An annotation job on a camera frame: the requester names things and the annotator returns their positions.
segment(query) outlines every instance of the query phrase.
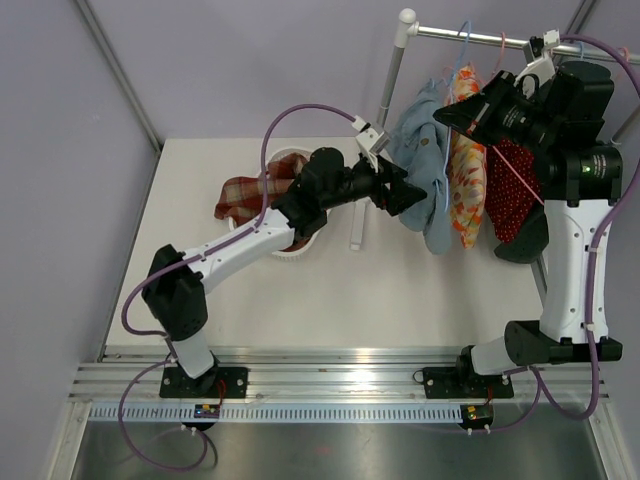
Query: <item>purple wall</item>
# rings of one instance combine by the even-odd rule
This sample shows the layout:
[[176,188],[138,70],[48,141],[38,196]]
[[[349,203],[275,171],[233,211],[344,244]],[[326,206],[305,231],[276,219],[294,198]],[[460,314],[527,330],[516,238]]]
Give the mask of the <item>purple wall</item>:
[[37,479],[154,159],[69,0],[0,2],[0,478]]
[[[325,102],[375,120],[397,18],[528,38],[564,28],[577,0],[93,0],[122,64],[163,137],[261,136],[296,103]],[[389,120],[429,75],[452,65],[460,44],[414,39]],[[472,47],[485,74],[498,50]],[[510,52],[512,66],[524,65]],[[279,136],[350,134],[325,114],[297,113]]]
[[[608,0],[597,10],[585,34],[605,40],[614,46],[626,46],[640,52],[640,10],[637,0]],[[613,67],[614,76],[620,71]],[[616,85],[616,94],[607,110],[604,138],[610,138],[639,104],[638,95],[626,76]],[[631,179],[640,157],[640,125],[622,147],[625,161],[625,185]],[[611,227],[607,255],[605,304],[609,331],[624,343],[624,356],[619,364],[605,366],[605,380],[615,401],[620,423],[630,453],[640,472],[640,417],[630,414],[640,395],[640,191]]]

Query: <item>metal pole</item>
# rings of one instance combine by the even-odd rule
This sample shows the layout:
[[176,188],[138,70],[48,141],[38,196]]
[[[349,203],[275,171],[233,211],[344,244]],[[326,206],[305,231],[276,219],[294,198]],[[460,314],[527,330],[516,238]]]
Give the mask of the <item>metal pole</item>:
[[611,141],[613,143],[621,144],[628,137],[629,133],[638,123],[640,123],[640,106],[636,107],[629,118],[625,120],[618,131],[613,135]]
[[391,63],[389,64],[389,71],[387,72],[387,80],[384,82],[382,100],[380,101],[378,118],[376,120],[378,125],[381,127],[384,127],[384,124],[387,121],[387,113],[389,113],[389,105],[391,105],[391,97],[393,96],[393,90],[396,87],[396,80],[398,78],[398,72],[400,71],[400,64],[402,63],[403,55],[404,48],[393,47]]
[[131,82],[129,82],[127,75],[124,73],[120,62],[116,57],[115,51],[113,50],[113,47],[111,46],[96,13],[91,7],[89,0],[73,0],[73,3],[78,8],[83,23],[86,25],[89,33],[93,37],[93,40],[96,42],[100,53],[102,53],[102,56],[107,62],[109,70],[111,70],[116,83],[122,91],[122,94],[133,110],[133,114],[136,116],[136,119],[140,123],[140,126],[147,135],[153,151],[156,153],[156,156],[159,157],[162,153],[162,140],[158,136],[156,129],[153,127],[151,120],[149,120],[147,113],[144,111],[142,103],[140,103],[140,100],[138,100],[138,96],[133,90],[133,87],[131,86]]
[[[458,33],[456,30],[446,30],[444,28],[432,28],[432,27],[418,27],[419,37],[431,37],[442,38],[444,40],[455,40],[458,42],[464,42],[467,38],[467,32]],[[505,47],[511,49],[522,49],[526,45],[528,40],[521,40],[518,38],[507,38],[505,40]],[[472,33],[469,35],[469,43],[478,45],[489,45],[499,47],[502,45],[502,37],[496,35],[483,35],[479,33]],[[553,49],[553,53],[556,55],[564,55],[566,57],[580,58],[582,55],[581,49],[575,45],[559,45]],[[584,49],[585,60],[598,60],[603,62],[614,62],[615,60],[607,53],[598,50],[596,48]],[[632,54],[629,57],[629,63],[632,65],[640,65],[640,55]]]
[[[599,4],[600,0],[582,0],[573,13],[573,17],[571,17],[567,28],[564,29],[564,33],[581,33]],[[566,60],[566,57],[553,57],[553,64],[557,67],[564,60]]]
[[381,127],[384,127],[387,121],[387,113],[389,113],[389,105],[391,105],[391,97],[393,96],[393,90],[396,86],[396,79],[400,71],[404,49],[409,43],[409,37],[415,36],[417,26],[416,12],[410,8],[405,8],[400,12],[396,38],[393,41],[393,54],[391,55],[391,63],[389,64],[389,71],[387,72],[387,80],[384,82],[384,91],[382,92],[378,118],[376,120]]

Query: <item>fabric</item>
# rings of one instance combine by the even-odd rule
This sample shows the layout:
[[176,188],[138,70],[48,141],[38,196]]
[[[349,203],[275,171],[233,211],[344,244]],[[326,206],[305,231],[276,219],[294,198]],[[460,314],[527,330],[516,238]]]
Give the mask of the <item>fabric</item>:
[[407,181],[427,192],[427,198],[400,214],[408,229],[422,232],[429,250],[441,255],[451,247],[451,225],[446,206],[447,179],[444,149],[447,129],[433,113],[442,106],[433,81],[420,90],[415,102],[400,116],[391,132],[387,152],[409,172]]
[[[533,171],[533,154],[506,139],[496,147],[533,191],[540,195],[540,183]],[[511,243],[537,200],[493,148],[487,149],[487,168],[485,210],[491,218],[496,237],[504,243]]]
[[[269,205],[286,193],[289,186],[302,171],[308,159],[301,154],[291,153],[286,157],[267,164],[267,192]],[[227,180],[216,204],[214,216],[218,220],[233,218],[237,226],[244,225],[257,217],[262,209],[262,176],[258,178],[234,177]],[[283,250],[293,252],[302,248],[307,241],[296,243]]]
[[[478,93],[480,86],[471,64],[462,67],[453,82],[453,102],[460,102]],[[451,223],[460,234],[464,248],[475,245],[484,214],[487,185],[486,149],[457,132],[451,138],[449,176],[451,196]]]

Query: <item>white tabletop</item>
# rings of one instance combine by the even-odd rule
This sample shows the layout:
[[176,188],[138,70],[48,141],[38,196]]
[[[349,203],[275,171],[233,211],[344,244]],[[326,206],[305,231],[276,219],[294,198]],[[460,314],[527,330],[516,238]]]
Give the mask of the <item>white tabletop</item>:
[[[120,324],[121,305],[143,280],[158,248],[199,246],[228,231],[213,210],[230,177],[258,171],[260,139],[168,140],[125,276],[108,345],[159,345]],[[351,164],[353,138],[274,139],[283,147],[340,149]],[[253,347],[462,346],[502,335],[509,320],[537,319],[541,303],[529,266],[497,259],[491,225],[465,251],[457,239],[434,256],[420,234],[370,206],[362,250],[349,249],[353,206],[336,208],[298,261],[265,257],[207,297],[211,345]],[[141,298],[137,328],[157,329]]]

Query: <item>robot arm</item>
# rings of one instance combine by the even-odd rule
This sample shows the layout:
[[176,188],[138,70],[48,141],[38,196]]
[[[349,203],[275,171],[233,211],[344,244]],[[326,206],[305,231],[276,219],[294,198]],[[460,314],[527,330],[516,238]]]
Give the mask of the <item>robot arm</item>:
[[565,62],[556,70],[549,52],[558,41],[554,32],[532,38],[525,48],[529,64],[517,77],[502,71],[478,94],[435,113],[436,120],[483,145],[507,138],[531,150],[549,226],[548,292],[540,320],[509,322],[503,338],[466,349],[459,368],[465,374],[589,361],[587,329],[600,360],[622,354],[622,345],[608,337],[604,315],[608,230],[597,252],[593,324],[585,324],[592,239],[621,194],[620,153],[596,139],[614,85],[600,65]]
[[[208,318],[205,296],[220,282],[264,255],[310,238],[326,225],[329,208],[368,197],[395,216],[426,198],[422,189],[404,181],[406,171],[379,155],[386,143],[384,132],[360,119],[354,127],[360,132],[356,142],[361,153],[353,168],[345,167],[338,150],[320,148],[288,191],[266,210],[260,225],[250,221],[184,252],[171,245],[156,252],[149,275],[185,259],[198,258],[151,282],[142,292],[188,377],[197,379],[215,370],[215,357],[202,327]],[[232,241],[243,232],[247,232],[243,238]]]

